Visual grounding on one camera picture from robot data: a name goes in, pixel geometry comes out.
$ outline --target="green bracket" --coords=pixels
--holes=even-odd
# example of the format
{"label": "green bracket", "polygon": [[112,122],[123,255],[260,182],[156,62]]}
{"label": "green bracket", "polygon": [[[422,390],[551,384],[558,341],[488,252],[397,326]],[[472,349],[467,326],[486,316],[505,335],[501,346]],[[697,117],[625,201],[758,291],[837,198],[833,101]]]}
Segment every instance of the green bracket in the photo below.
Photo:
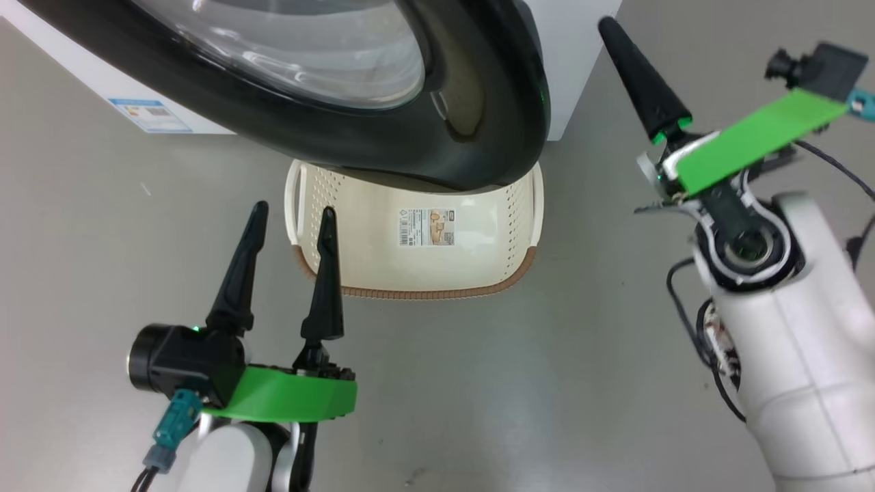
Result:
{"label": "green bracket", "polygon": [[677,163],[677,177],[692,196],[732,176],[847,112],[837,102],[799,88],[723,130]]}
{"label": "green bracket", "polygon": [[204,408],[203,412],[252,422],[321,422],[355,410],[357,392],[355,381],[248,366],[230,403],[223,409]]}

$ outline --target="barcode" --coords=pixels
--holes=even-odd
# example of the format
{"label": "barcode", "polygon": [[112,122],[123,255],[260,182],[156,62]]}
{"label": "barcode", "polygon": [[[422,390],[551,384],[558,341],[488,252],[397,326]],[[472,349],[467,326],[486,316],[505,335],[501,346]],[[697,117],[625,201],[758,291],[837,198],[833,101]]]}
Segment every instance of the barcode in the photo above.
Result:
{"label": "barcode", "polygon": [[152,116],[169,116],[170,112],[164,108],[146,108]]}
{"label": "barcode", "polygon": [[410,222],[409,221],[400,221],[398,223],[398,233],[401,236],[401,246],[407,246],[408,241],[410,240]]}

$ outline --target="cable connector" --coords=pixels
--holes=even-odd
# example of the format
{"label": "cable connector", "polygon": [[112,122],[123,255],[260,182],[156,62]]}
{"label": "cable connector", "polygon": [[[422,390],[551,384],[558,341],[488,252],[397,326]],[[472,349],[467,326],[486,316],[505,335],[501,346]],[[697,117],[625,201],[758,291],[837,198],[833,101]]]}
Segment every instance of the cable connector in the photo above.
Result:
{"label": "cable connector", "polygon": [[154,467],[160,474],[167,474],[170,471],[176,460],[179,444],[198,421],[203,407],[196,392],[176,390],[164,416],[152,433],[155,444],[143,458],[146,468]]}

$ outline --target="label on basket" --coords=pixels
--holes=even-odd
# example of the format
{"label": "label on basket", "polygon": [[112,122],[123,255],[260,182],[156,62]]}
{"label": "label on basket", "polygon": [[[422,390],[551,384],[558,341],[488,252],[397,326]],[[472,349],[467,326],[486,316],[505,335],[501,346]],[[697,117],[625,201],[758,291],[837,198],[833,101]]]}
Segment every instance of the label on basket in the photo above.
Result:
{"label": "label on basket", "polygon": [[455,210],[402,208],[398,211],[399,246],[454,246],[455,244]]}

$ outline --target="blue and white sticker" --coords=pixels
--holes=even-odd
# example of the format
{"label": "blue and white sticker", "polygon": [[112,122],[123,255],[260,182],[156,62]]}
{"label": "blue and white sticker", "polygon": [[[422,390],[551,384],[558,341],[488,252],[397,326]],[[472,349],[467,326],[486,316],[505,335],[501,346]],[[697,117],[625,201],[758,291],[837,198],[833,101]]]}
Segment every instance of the blue and white sticker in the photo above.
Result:
{"label": "blue and white sticker", "polygon": [[149,133],[192,133],[161,101],[147,99],[110,99],[130,121]]}

